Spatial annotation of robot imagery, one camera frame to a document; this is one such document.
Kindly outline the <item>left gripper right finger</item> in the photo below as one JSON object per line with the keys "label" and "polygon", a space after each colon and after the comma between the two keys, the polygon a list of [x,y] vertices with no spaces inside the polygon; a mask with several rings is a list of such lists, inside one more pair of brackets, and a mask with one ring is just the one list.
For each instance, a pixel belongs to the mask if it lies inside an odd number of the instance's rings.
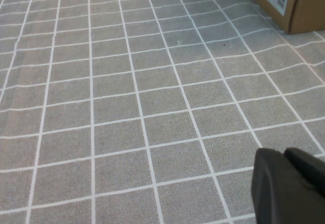
{"label": "left gripper right finger", "polygon": [[287,148],[284,156],[324,196],[324,162],[298,148]]}

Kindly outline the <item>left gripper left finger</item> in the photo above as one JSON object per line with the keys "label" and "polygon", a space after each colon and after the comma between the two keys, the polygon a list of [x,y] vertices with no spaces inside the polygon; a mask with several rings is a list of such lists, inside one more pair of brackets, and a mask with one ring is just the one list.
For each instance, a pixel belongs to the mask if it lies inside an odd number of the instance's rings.
{"label": "left gripper left finger", "polygon": [[324,223],[324,196],[281,153],[256,151],[251,196],[257,223]]}

